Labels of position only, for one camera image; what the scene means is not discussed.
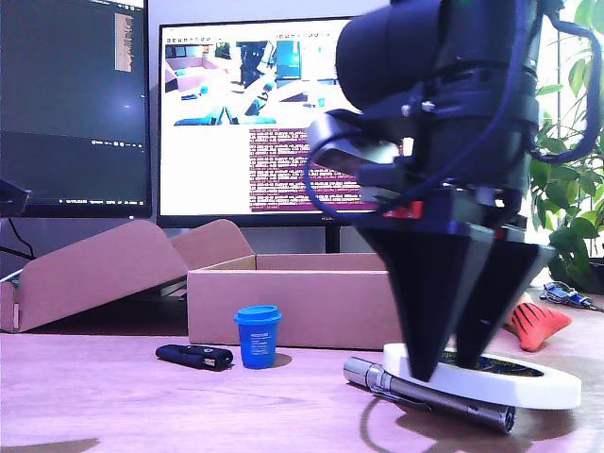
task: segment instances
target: desk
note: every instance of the desk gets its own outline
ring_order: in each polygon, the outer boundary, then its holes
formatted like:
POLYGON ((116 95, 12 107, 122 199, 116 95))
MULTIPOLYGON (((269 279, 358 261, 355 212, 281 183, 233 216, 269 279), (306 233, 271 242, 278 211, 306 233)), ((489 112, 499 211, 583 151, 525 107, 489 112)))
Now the desk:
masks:
POLYGON ((583 402, 519 410, 509 437, 347 384, 344 361, 378 352, 279 348, 280 366, 255 371, 233 346, 235 365, 217 373, 155 358, 182 336, 2 334, 2 451, 601 452, 604 314, 561 310, 574 323, 541 351, 524 353, 506 330, 489 351, 575 374, 583 402))

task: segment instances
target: small blue cup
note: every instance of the small blue cup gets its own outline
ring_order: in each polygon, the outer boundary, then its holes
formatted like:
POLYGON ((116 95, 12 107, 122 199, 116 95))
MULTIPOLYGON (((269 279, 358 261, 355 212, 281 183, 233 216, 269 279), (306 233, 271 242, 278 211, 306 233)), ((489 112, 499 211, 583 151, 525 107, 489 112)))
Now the small blue cup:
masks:
POLYGON ((275 305, 241 309, 235 315, 239 325, 242 362, 245 368, 260 370, 275 363, 277 327, 283 316, 275 305))

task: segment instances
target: roll of tape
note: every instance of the roll of tape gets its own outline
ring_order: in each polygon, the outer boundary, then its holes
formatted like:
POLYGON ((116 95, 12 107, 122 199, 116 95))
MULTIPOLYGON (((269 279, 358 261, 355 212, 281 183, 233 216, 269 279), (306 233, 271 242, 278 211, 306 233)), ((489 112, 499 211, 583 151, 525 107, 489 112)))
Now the roll of tape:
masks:
POLYGON ((581 402, 581 380, 527 361, 483 354, 475 369, 456 366, 447 348, 430 382, 411 377, 404 344, 384 345, 383 368, 391 375, 446 394, 526 409, 573 409, 581 402))

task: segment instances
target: metal pen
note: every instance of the metal pen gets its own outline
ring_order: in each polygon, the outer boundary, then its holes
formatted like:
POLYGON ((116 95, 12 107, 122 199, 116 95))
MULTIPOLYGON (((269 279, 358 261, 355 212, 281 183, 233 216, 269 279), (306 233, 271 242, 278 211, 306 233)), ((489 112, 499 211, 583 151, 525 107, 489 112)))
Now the metal pen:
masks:
POLYGON ((344 364, 344 377, 368 388, 373 394, 419 411, 442 410, 494 428, 504 434, 510 433, 516 417, 516 408, 487 403, 445 394, 408 382, 384 371, 379 363, 351 357, 344 364))

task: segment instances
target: blue cable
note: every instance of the blue cable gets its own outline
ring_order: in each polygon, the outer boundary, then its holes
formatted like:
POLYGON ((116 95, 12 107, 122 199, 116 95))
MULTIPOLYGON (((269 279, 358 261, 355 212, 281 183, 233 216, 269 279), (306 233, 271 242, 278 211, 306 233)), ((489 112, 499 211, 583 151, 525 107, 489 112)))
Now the blue cable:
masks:
POLYGON ((587 38, 592 45, 592 76, 587 88, 587 118, 585 132, 579 144, 571 151, 566 151, 558 155, 542 155, 538 150, 531 150, 529 153, 535 159, 545 163, 567 163, 579 160, 590 154, 594 150, 597 137, 600 133, 600 76, 602 74, 602 46, 597 40, 596 35, 587 28, 583 28, 571 22, 559 20, 555 13, 548 14, 549 21, 557 30, 569 35, 581 36, 587 38))

